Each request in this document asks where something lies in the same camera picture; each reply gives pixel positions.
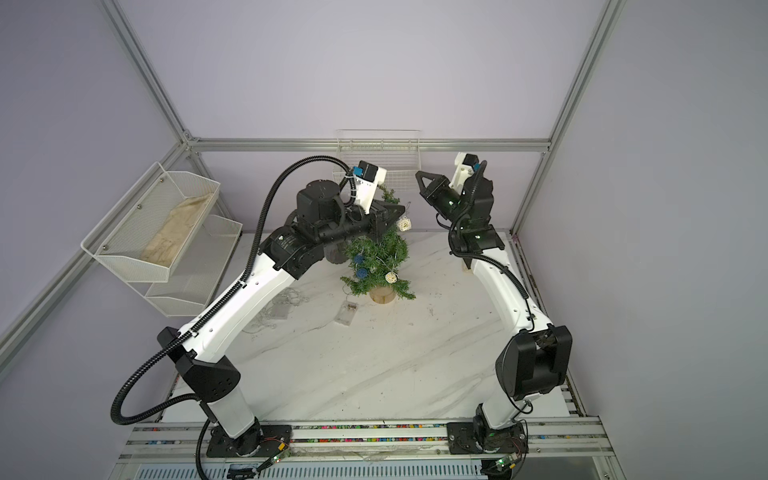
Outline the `small green christmas tree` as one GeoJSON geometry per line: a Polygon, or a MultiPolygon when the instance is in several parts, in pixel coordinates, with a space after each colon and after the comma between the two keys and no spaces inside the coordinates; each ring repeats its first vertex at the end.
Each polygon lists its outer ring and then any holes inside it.
{"type": "Polygon", "coordinates": [[[367,236],[355,238],[349,242],[344,253],[349,261],[349,274],[341,276],[347,294],[354,296],[371,295],[376,289],[384,289],[393,293],[396,297],[405,300],[415,300],[416,295],[411,289],[411,282],[403,278],[399,272],[400,267],[409,258],[409,250],[402,233],[390,232],[382,240],[372,240],[367,236]],[[368,270],[365,279],[355,277],[355,265],[353,258],[362,254],[364,267],[368,270]],[[389,284],[385,280],[388,272],[395,272],[398,281],[389,284]]]}

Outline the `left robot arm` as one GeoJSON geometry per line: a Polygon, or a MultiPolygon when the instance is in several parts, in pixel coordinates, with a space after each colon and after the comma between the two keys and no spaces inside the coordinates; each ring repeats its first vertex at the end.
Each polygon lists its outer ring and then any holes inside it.
{"type": "Polygon", "coordinates": [[[393,232],[405,206],[380,200],[380,184],[356,178],[347,203],[340,186],[316,180],[296,195],[290,221],[255,244],[241,276],[194,321],[158,336],[212,431],[211,452],[219,456],[271,456],[283,449],[290,428],[262,429],[240,388],[241,374],[226,353],[236,337],[278,294],[323,260],[325,249],[343,241],[380,240],[393,232]]]}

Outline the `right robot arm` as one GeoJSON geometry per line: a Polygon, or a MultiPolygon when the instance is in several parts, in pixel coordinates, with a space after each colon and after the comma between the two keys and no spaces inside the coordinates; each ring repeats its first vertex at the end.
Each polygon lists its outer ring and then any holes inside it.
{"type": "Polygon", "coordinates": [[[450,253],[461,259],[488,293],[510,338],[494,362],[498,383],[470,423],[448,426],[454,454],[501,454],[509,469],[528,453],[524,420],[535,399],[566,380],[573,337],[555,326],[514,273],[504,242],[491,224],[493,184],[481,171],[460,169],[459,180],[419,171],[420,195],[448,222],[450,253]]]}

